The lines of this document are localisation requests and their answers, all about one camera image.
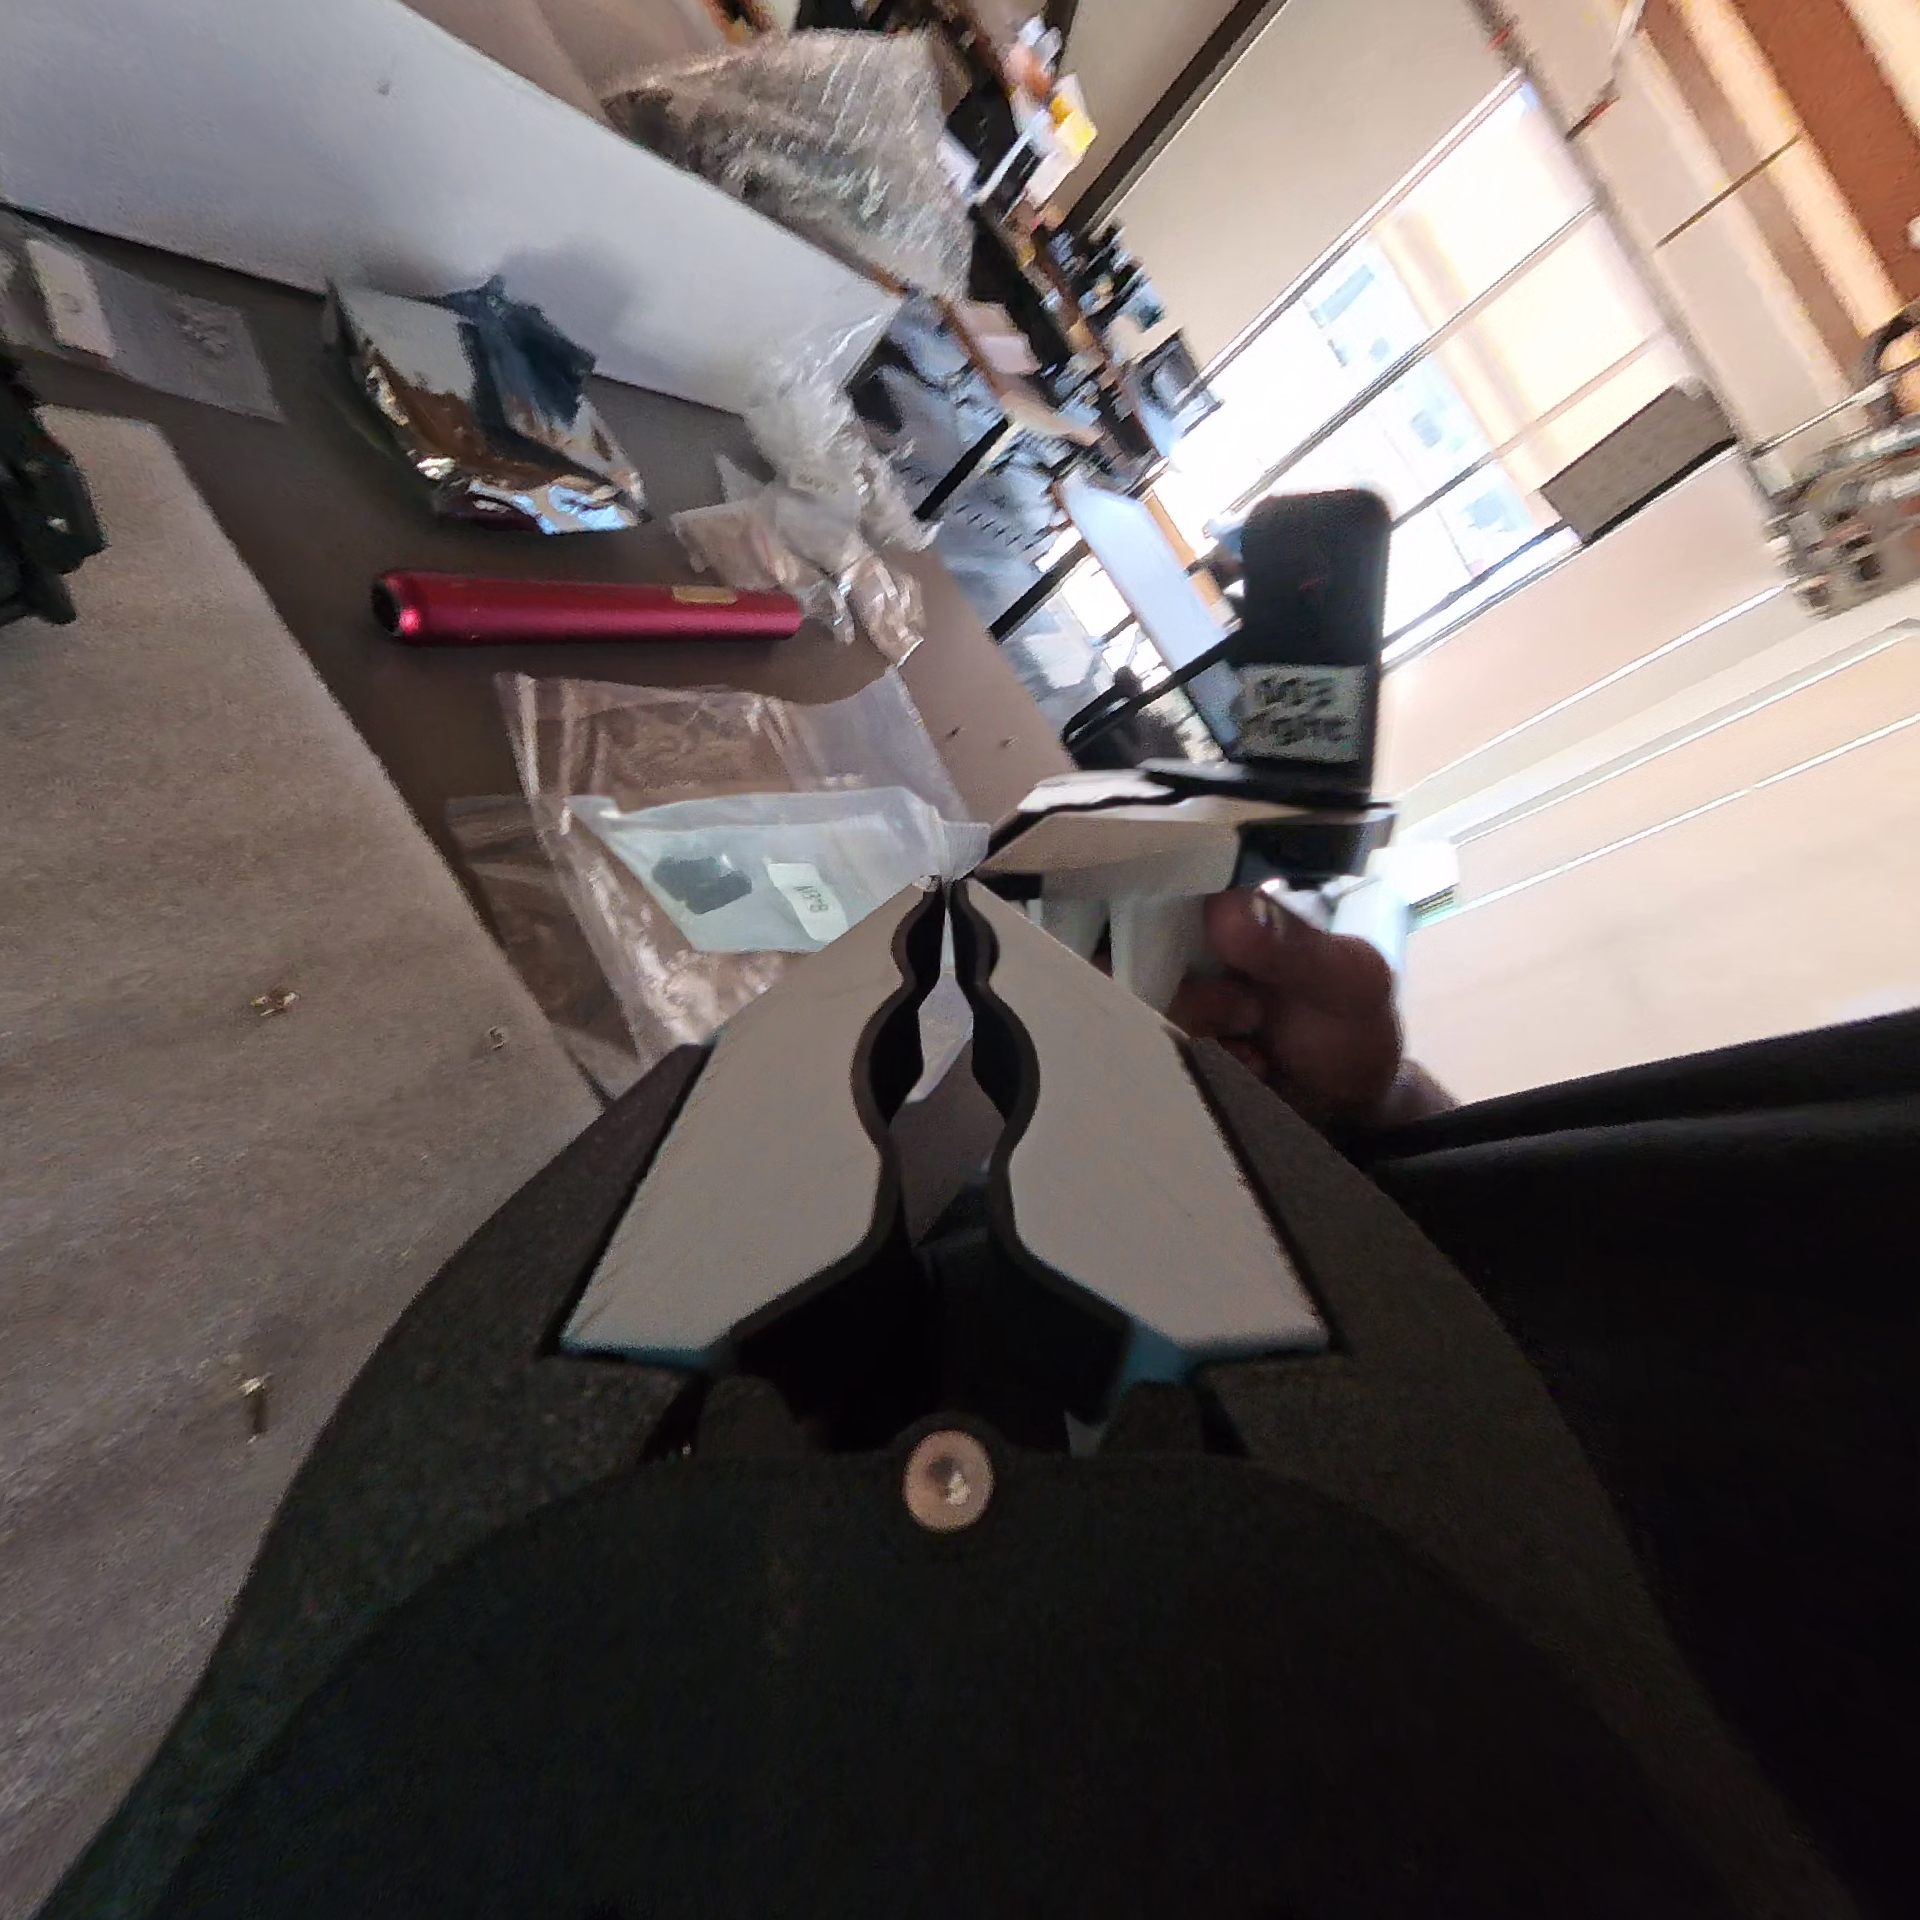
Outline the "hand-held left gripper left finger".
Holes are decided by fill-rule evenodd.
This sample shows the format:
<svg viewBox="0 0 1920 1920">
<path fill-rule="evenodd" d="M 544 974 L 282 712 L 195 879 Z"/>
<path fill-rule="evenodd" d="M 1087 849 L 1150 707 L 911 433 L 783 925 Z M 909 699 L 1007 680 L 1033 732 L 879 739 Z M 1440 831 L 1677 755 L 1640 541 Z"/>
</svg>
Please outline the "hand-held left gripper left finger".
<svg viewBox="0 0 1920 1920">
<path fill-rule="evenodd" d="M 945 932 L 945 885 L 912 879 L 727 1022 L 562 1327 L 567 1353 L 727 1358 L 880 1248 Z"/>
</svg>

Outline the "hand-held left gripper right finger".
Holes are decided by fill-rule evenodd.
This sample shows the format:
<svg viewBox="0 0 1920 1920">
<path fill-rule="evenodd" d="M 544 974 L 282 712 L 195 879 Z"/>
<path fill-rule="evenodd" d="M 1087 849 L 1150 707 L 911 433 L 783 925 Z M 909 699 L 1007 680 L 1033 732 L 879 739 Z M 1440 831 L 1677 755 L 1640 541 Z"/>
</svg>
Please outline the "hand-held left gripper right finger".
<svg viewBox="0 0 1920 1920">
<path fill-rule="evenodd" d="M 1331 1333 L 1177 1029 L 975 879 L 952 887 L 994 1217 L 1128 1358 L 1319 1355 Z"/>
</svg>

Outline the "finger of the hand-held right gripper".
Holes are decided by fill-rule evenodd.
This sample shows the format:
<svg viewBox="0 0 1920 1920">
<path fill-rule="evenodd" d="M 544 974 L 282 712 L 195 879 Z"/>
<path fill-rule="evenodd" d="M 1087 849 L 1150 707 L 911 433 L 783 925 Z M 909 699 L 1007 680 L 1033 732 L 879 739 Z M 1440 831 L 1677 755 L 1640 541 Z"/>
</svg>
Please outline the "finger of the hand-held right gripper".
<svg viewBox="0 0 1920 1920">
<path fill-rule="evenodd" d="M 1167 806 L 1182 797 L 1173 783 L 1146 767 L 1074 771 L 1039 782 L 1021 799 L 1021 813 Z"/>
<path fill-rule="evenodd" d="M 1229 889 L 1246 803 L 1222 796 L 1025 808 L 977 864 L 977 879 L 1069 949 L 1098 949 L 1113 910 Z"/>
</svg>

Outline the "large clear parts bag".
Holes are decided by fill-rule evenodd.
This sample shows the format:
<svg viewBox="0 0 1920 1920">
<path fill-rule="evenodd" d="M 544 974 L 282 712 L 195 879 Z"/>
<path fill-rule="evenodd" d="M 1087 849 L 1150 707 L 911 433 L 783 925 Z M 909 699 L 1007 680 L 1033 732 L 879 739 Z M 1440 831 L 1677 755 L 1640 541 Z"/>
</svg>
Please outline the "large clear parts bag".
<svg viewBox="0 0 1920 1920">
<path fill-rule="evenodd" d="M 681 1045 L 705 1045 L 801 957 L 698 951 L 593 835 L 523 797 L 443 806 L 449 849 L 483 921 L 567 1055 L 610 1101 Z"/>
</svg>

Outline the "clear bag black parts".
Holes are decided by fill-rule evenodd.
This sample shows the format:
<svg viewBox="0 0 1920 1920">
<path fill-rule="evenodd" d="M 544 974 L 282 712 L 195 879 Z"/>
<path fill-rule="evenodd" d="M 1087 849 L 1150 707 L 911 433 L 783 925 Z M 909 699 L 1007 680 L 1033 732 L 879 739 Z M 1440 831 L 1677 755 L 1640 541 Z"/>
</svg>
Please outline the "clear bag black parts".
<svg viewBox="0 0 1920 1920">
<path fill-rule="evenodd" d="M 567 803 L 698 952 L 817 952 L 926 879 L 959 879 L 993 829 L 902 783 L 735 793 L 656 806 Z"/>
</svg>

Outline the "bag of brass standoffs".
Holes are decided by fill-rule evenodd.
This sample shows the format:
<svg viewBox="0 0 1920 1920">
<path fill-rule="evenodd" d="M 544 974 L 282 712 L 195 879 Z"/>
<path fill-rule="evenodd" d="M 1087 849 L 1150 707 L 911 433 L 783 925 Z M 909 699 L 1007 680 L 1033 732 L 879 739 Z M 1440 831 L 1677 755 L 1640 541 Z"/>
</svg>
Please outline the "bag of brass standoffs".
<svg viewBox="0 0 1920 1920">
<path fill-rule="evenodd" d="M 625 535 L 653 518 L 590 396 L 593 353 L 502 276 L 434 297 L 334 280 L 322 341 L 375 443 L 440 518 L 537 536 Z"/>
</svg>

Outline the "black servo claw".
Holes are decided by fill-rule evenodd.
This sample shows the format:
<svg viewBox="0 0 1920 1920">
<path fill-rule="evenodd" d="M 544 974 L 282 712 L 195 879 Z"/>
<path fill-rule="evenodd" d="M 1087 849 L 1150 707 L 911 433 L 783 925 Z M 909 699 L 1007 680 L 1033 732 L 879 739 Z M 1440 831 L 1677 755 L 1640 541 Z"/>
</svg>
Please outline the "black servo claw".
<svg viewBox="0 0 1920 1920">
<path fill-rule="evenodd" d="M 42 399 L 2 351 L 2 627 L 75 620 L 67 585 L 105 550 L 88 480 L 42 417 Z"/>
</svg>

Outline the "person's right forearm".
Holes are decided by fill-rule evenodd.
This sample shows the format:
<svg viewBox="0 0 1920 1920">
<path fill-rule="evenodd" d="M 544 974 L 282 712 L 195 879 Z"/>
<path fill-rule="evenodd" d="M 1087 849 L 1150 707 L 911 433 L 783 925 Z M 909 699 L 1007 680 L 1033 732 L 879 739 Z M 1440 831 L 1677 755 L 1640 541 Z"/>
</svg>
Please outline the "person's right forearm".
<svg viewBox="0 0 1920 1920">
<path fill-rule="evenodd" d="M 1422 1062 L 1403 1055 L 1382 1097 L 1359 1107 L 1350 1125 L 1371 1134 L 1394 1131 L 1453 1113 L 1456 1107 L 1458 1099 L 1450 1088 Z"/>
</svg>

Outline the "person's right hand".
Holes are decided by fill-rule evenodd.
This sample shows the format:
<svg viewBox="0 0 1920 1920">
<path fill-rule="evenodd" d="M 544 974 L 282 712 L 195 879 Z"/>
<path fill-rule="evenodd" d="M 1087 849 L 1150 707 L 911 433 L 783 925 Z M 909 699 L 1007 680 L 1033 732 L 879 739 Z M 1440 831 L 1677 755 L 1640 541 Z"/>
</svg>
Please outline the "person's right hand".
<svg viewBox="0 0 1920 1920">
<path fill-rule="evenodd" d="M 1169 1007 L 1296 1113 L 1334 1125 L 1392 1113 L 1406 1068 L 1397 985 L 1367 941 L 1319 927 L 1267 889 L 1202 900 L 1206 966 Z"/>
</svg>

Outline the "red electric screwdriver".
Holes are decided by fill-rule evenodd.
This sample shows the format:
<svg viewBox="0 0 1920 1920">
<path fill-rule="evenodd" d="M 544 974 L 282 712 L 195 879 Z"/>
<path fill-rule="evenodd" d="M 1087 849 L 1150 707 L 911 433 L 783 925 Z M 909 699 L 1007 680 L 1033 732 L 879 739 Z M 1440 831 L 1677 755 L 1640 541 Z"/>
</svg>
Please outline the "red electric screwdriver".
<svg viewBox="0 0 1920 1920">
<path fill-rule="evenodd" d="M 557 582 L 393 569 L 370 585 L 392 637 L 432 649 L 654 639 L 789 639 L 808 622 L 789 592 L 698 582 Z"/>
</svg>

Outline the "grey ceiling pipes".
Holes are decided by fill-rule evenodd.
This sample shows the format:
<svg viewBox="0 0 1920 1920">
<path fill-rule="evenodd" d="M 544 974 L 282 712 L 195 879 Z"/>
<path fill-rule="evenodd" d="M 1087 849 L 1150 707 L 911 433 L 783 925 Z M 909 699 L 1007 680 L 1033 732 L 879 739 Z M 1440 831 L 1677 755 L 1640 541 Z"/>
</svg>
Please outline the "grey ceiling pipes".
<svg viewBox="0 0 1920 1920">
<path fill-rule="evenodd" d="M 1767 545 L 1813 617 L 1871 606 L 1918 580 L 1918 303 L 1864 339 L 1857 388 L 1744 451 Z"/>
</svg>

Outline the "white foam mat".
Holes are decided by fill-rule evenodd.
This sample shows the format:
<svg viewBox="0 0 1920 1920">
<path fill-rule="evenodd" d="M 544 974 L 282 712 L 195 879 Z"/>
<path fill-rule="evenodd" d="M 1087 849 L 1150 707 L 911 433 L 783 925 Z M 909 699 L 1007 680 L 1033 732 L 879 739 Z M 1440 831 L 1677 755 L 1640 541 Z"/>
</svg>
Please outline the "white foam mat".
<svg viewBox="0 0 1920 1920">
<path fill-rule="evenodd" d="M 2 661 L 6 1916 L 146 1766 L 375 1344 L 600 1113 L 171 443 L 54 429 L 109 545 Z"/>
</svg>

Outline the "crumpled bubble wrap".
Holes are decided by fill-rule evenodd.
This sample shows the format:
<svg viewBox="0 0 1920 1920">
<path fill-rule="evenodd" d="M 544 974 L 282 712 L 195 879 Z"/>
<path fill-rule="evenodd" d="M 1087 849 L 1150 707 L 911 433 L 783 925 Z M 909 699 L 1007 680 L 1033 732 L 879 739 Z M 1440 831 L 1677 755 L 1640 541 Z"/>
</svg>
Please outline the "crumpled bubble wrap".
<svg viewBox="0 0 1920 1920">
<path fill-rule="evenodd" d="M 791 32 L 654 63 L 610 125 L 761 217 L 917 297 L 968 293 L 970 199 L 945 163 L 925 32 Z"/>
</svg>

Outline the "large white cardboard box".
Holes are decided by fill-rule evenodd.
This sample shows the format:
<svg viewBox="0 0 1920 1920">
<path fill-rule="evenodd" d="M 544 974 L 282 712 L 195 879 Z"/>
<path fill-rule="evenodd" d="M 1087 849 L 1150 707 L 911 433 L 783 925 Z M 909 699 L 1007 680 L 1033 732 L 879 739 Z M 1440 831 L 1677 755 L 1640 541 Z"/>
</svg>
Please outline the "large white cardboard box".
<svg viewBox="0 0 1920 1920">
<path fill-rule="evenodd" d="M 8 1 L 6 203 L 318 293 L 493 279 L 625 384 L 741 414 L 899 299 L 390 1 Z"/>
</svg>

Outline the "pile of clear parts bags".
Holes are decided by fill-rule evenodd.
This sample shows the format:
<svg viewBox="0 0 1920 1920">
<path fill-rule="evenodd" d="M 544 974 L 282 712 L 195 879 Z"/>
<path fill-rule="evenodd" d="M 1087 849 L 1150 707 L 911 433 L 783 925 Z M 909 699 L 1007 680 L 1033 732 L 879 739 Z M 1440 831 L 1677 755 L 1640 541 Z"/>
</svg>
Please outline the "pile of clear parts bags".
<svg viewBox="0 0 1920 1920">
<path fill-rule="evenodd" d="M 2 339 L 153 393 L 282 420 L 239 307 L 142 279 L 13 212 L 2 222 Z"/>
</svg>

